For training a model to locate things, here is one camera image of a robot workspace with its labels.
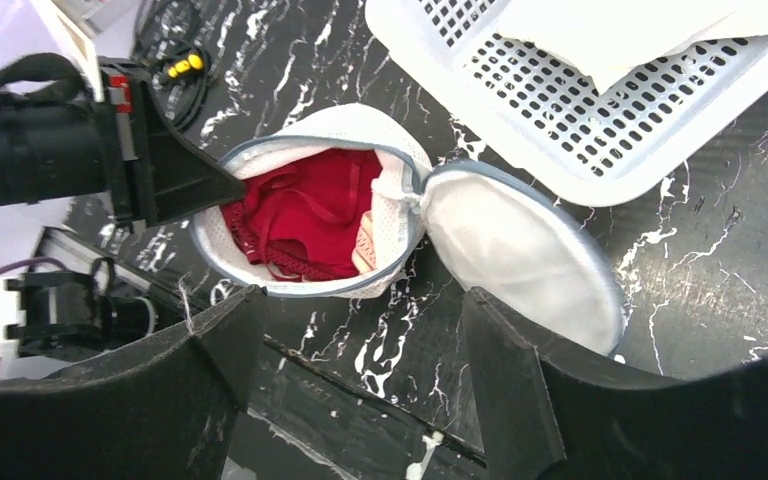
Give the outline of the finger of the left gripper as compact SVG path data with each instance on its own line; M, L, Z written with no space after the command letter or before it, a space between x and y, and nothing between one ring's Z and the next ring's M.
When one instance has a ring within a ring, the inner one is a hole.
M116 226L159 226L244 197L241 180L162 114L145 69L111 58L99 66L105 100L95 105L95 128L105 207Z

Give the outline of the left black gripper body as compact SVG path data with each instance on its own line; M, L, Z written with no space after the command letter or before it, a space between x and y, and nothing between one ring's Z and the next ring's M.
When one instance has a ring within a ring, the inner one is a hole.
M71 61L37 53L0 69L0 206L103 192L118 156L114 113Z

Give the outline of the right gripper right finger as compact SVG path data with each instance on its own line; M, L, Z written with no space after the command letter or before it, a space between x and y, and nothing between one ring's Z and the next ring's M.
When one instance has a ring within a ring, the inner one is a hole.
M768 356L683 381L618 363L481 288L463 299L493 479L768 479Z

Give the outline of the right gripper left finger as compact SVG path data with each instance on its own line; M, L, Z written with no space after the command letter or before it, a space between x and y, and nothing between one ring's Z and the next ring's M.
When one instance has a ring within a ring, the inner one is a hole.
M0 479L216 479L268 317L250 286L41 379L0 381Z

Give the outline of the red bra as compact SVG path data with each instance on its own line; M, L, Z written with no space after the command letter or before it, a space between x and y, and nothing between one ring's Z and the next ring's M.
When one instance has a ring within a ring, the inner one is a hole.
M351 252L381 172L371 150L328 149L244 180L245 197L222 215L247 260L277 281L351 278L360 275Z

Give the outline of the white mesh bag blue zipper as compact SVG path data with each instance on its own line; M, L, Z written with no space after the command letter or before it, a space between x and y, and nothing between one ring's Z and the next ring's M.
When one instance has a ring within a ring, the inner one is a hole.
M294 171L330 149L368 153L372 239L378 265L329 281L280 281L251 262L217 207L195 214L191 233L225 277L283 298L380 296L428 236L465 289L481 287L519 314L598 354L622 333L621 295L598 246L535 189L489 164L453 160L435 167L394 119L363 104L318 111L279 132L232 149L219 163L235 181Z

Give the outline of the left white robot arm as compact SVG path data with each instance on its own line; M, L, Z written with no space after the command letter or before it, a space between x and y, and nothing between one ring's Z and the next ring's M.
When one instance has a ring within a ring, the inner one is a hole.
M115 226L136 232L241 199L243 184L162 114L140 65L100 58L100 86L54 53L0 69L0 207L99 195ZM86 273L52 258L0 268L0 365L65 345L116 347L152 334L144 297L113 296L109 257Z

